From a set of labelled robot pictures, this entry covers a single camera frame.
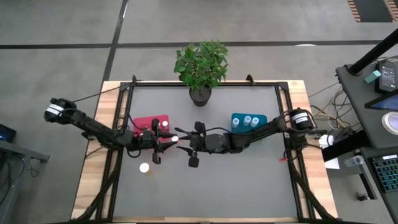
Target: gray floor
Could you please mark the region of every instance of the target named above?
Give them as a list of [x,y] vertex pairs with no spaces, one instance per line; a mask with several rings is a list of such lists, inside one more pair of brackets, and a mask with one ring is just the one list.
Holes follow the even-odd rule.
[[[111,43],[122,0],[0,0],[0,44]],[[273,40],[373,40],[398,27],[357,23],[345,0],[130,0],[120,43]],[[335,67],[353,63],[371,45],[318,47],[230,47],[228,79],[250,73],[258,80],[305,80],[308,94],[337,82]],[[110,80],[175,80],[175,50],[119,49]],[[43,112],[51,97],[77,99],[97,93],[108,49],[0,50],[0,123],[18,131],[17,143],[51,155],[39,177],[26,175],[13,223],[69,219],[87,142],[81,131],[48,124]],[[389,55],[398,54],[392,49]],[[323,106],[334,86],[310,99]],[[96,99],[79,109],[93,115]],[[350,112],[345,120],[357,122]],[[321,128],[329,129],[319,122]],[[380,200],[359,203],[352,192],[358,177],[331,177],[344,220],[389,223],[373,216]]]

